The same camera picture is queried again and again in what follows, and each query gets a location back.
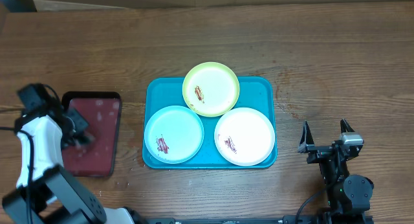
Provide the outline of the light blue plate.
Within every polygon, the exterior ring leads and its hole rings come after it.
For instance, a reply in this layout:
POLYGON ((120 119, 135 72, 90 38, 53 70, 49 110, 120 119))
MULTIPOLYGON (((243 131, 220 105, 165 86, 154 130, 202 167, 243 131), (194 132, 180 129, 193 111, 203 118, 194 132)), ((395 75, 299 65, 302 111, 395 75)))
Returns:
POLYGON ((144 143, 149 154, 166 164, 179 164, 194 157, 204 140, 198 114, 184 106, 168 106, 148 120, 144 143))

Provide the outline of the white plate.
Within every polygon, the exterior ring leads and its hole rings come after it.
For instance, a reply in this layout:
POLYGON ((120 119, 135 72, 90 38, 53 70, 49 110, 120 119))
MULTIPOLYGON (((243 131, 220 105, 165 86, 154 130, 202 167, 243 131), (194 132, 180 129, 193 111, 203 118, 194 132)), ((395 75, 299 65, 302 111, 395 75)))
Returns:
POLYGON ((221 154, 236 166, 255 166, 271 155, 276 134, 271 121, 260 111, 238 107, 217 122, 214 143, 221 154))

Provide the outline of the green and yellow sponge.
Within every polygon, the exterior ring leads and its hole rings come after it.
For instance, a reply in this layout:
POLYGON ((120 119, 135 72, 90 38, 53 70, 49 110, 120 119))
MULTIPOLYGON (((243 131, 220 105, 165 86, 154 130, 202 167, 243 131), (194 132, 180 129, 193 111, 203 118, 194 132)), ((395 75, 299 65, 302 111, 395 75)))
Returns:
POLYGON ((75 138, 75 147, 78 149, 89 148, 94 140, 95 137, 93 135, 79 135, 75 138))

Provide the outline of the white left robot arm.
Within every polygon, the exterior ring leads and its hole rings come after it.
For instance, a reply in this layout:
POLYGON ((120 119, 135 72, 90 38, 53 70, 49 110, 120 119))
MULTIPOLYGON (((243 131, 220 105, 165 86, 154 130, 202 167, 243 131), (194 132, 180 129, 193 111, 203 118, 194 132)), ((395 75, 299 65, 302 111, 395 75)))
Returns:
POLYGON ((146 223, 131 208, 105 208, 77 179, 113 173, 120 98, 73 98, 67 107, 41 106, 17 123, 22 168, 3 198, 6 213, 15 223, 146 223))

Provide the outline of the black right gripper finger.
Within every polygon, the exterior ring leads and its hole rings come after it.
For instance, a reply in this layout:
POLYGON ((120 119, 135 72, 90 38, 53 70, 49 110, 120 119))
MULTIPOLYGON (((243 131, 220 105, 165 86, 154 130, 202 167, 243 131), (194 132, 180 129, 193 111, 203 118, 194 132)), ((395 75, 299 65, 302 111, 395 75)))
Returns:
POLYGON ((298 146, 298 153, 309 153, 314 150, 314 141, 308 125, 308 122, 303 123, 303 132, 298 146))
POLYGON ((349 125, 348 121, 346 119, 341 119, 340 121, 340 128, 341 133, 351 133, 354 132, 354 129, 349 125))

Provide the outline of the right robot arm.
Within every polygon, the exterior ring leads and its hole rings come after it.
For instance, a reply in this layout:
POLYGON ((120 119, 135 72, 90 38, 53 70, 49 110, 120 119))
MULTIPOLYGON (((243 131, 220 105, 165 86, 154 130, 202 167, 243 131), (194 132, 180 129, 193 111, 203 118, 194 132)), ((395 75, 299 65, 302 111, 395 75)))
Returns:
POLYGON ((298 153, 306 153, 307 163, 318 164, 324 188, 308 198, 298 209, 295 223, 372 223, 366 216, 373 195, 372 180, 362 175, 351 175, 347 161, 361 152, 364 140, 345 119, 340 121, 338 140, 329 146, 316 146, 308 122, 303 123, 303 132, 298 153), (303 216, 303 209, 318 196, 326 194, 328 207, 320 208, 314 216, 303 216))

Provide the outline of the yellow-green plate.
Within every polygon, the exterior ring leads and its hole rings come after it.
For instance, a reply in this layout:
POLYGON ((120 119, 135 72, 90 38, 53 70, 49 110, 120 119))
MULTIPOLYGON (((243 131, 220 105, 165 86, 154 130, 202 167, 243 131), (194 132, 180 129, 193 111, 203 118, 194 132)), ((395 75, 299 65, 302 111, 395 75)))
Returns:
POLYGON ((231 110, 240 94, 233 70, 218 62, 204 62, 184 77, 182 96, 186 105, 204 117, 218 117, 231 110))

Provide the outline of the dark red water tray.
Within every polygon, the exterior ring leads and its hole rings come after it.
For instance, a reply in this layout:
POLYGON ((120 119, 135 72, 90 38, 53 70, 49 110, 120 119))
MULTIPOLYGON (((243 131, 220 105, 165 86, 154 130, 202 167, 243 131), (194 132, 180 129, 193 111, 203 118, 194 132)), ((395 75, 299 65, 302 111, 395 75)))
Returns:
POLYGON ((120 95, 114 91, 69 91, 62 104, 77 110, 89 124, 87 143, 62 150, 65 169, 76 177, 112 175, 122 111, 120 95))

